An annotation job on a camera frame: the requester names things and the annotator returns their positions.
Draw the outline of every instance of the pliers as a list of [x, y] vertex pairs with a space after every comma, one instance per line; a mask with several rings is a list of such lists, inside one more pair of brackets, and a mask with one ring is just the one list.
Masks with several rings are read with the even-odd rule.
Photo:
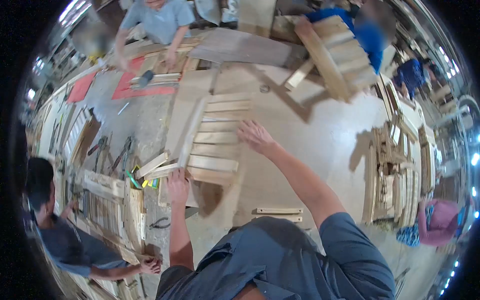
[[168, 226], [170, 226], [170, 222], [168, 224], [165, 224], [165, 225], [159, 225], [158, 223], [160, 223], [161, 221], [163, 220], [168, 220], [168, 217], [167, 216], [164, 216], [164, 217], [161, 217], [160, 219], [158, 219], [155, 223], [151, 224], [149, 226], [150, 229], [153, 229], [153, 228], [157, 228], [157, 229], [164, 229], [164, 228], [167, 228]]

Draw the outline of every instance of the red mat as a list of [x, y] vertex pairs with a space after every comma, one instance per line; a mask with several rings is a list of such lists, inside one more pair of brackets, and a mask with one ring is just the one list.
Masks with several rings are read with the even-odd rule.
[[75, 82], [70, 96], [68, 96], [67, 103], [79, 102], [85, 99], [85, 95], [92, 84], [96, 72], [85, 75]]
[[[139, 57], [130, 62], [132, 69], [139, 70], [142, 67], [144, 62], [144, 57]], [[144, 88], [141, 90], [132, 90], [130, 88], [130, 80], [135, 77], [135, 74], [125, 72], [120, 78], [119, 85], [113, 92], [112, 100], [116, 99], [125, 99], [138, 96], [148, 96], [148, 95], [168, 95], [175, 93], [175, 87], [173, 86], [157, 86]]]

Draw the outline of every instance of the gray shirt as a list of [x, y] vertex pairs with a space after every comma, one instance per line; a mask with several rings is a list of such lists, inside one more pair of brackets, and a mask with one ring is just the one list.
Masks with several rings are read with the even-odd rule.
[[88, 277], [92, 266], [99, 269], [128, 266], [101, 240], [56, 215], [52, 215], [52, 219], [53, 228], [37, 230], [47, 255], [61, 270]]
[[178, 27], [193, 21], [195, 16], [186, 0], [166, 0], [159, 11], [146, 6], [144, 0], [137, 0], [128, 9], [120, 29], [131, 29], [142, 23], [149, 39], [155, 43], [168, 45], [172, 42]]
[[196, 271], [171, 266], [156, 300], [234, 298], [254, 283], [266, 299], [394, 299], [392, 272], [347, 213], [320, 226], [327, 256], [287, 220], [254, 219], [224, 236]]

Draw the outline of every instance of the pink shirt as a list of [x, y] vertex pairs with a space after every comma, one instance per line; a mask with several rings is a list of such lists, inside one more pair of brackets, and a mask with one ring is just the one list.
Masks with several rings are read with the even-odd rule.
[[427, 217], [425, 209], [420, 209], [417, 217], [419, 221], [420, 243], [431, 246], [443, 246], [455, 235], [458, 228], [458, 208], [456, 203], [433, 199], [427, 206], [434, 205], [430, 230], [427, 231]]

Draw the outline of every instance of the dark blue shirt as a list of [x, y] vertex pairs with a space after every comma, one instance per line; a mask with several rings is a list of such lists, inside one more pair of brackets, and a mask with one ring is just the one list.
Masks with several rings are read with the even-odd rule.
[[320, 226], [327, 256], [290, 221], [254, 219], [224, 236], [196, 271], [171, 266], [156, 300], [231, 300], [248, 283], [266, 299], [394, 299], [392, 272], [347, 213]]
[[378, 74], [380, 65], [382, 64], [384, 49], [384, 36], [378, 26], [370, 22], [365, 22], [362, 26], [354, 27], [350, 14], [341, 8], [320, 9], [308, 13], [305, 16], [310, 20], [311, 23], [314, 23], [335, 15], [340, 16], [343, 22], [345, 22], [345, 24], [353, 32], [355, 38], [368, 54], [370, 64]]

